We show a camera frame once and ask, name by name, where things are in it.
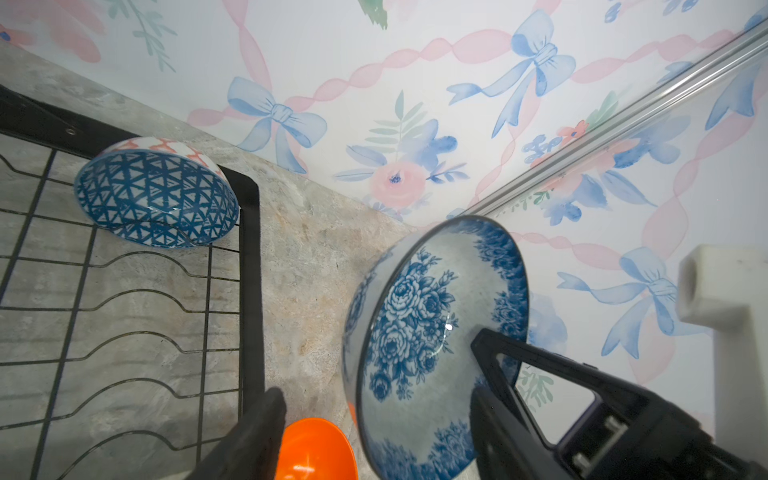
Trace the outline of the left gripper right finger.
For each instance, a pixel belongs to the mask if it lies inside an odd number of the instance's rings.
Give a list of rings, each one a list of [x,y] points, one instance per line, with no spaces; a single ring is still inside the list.
[[[765,466],[715,444],[701,424],[648,389],[562,355],[481,330],[471,343],[487,383],[470,427],[483,479],[764,479]],[[550,409],[527,404],[513,360],[560,387]]]

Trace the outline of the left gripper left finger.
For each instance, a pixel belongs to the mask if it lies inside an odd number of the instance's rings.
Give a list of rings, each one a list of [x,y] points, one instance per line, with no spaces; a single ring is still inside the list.
[[[275,478],[286,402],[270,388],[187,476],[188,480],[272,480]]]

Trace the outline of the orange plastic bowl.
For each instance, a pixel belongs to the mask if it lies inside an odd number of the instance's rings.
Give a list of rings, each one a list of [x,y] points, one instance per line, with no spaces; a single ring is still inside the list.
[[[322,418],[306,418],[283,433],[276,480],[359,478],[352,446],[344,432]]]

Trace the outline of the black wire dish rack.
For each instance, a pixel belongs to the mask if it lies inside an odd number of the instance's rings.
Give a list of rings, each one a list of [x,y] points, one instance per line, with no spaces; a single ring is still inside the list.
[[[259,191],[223,239],[126,242],[78,171],[129,133],[1,92],[1,475],[214,479],[264,389]]]

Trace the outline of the blue floral bowl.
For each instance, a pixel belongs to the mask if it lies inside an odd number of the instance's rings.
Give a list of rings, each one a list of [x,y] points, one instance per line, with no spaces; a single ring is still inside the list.
[[[498,222],[459,216],[396,242],[349,306],[343,384],[363,452],[382,479],[453,479],[475,459],[472,391],[483,329],[523,341],[522,254]]]

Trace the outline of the blue triangle pattern bowl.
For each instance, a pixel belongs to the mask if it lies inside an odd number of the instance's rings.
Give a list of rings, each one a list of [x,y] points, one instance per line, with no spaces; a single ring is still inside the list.
[[[99,227],[148,247],[211,244],[239,219],[222,169],[182,142],[134,137],[115,143],[78,172],[74,192]]]

